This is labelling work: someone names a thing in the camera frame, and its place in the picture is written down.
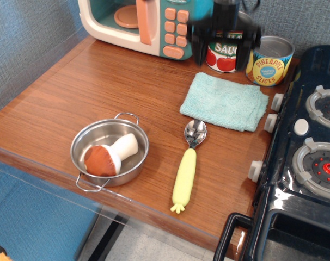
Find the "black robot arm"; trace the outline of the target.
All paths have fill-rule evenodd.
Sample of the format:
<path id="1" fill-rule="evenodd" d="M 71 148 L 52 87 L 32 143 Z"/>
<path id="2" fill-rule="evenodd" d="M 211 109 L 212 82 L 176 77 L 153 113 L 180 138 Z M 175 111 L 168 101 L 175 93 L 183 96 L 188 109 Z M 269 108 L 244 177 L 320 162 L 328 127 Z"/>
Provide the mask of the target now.
<path id="1" fill-rule="evenodd" d="M 251 50 L 260 46 L 261 27 L 254 22 L 239 18 L 239 7 L 243 1 L 213 1 L 211 15 L 201 20 L 189 21 L 187 39 L 191 43 L 193 59 L 202 65 L 211 42 L 233 44 L 237 47 L 237 71 L 248 63 Z"/>

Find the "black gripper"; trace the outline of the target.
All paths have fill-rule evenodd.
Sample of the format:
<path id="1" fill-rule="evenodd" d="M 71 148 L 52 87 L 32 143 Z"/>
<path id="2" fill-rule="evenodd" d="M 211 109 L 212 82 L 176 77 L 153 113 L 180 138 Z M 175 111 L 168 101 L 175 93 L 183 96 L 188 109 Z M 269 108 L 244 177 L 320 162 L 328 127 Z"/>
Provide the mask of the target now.
<path id="1" fill-rule="evenodd" d="M 261 28 L 247 14 L 236 9 L 214 11 L 201 20 L 189 21 L 187 38 L 198 66 L 206 59 L 209 42 L 226 39 L 237 44 L 235 69 L 241 71 L 248 63 L 251 49 L 261 44 Z"/>

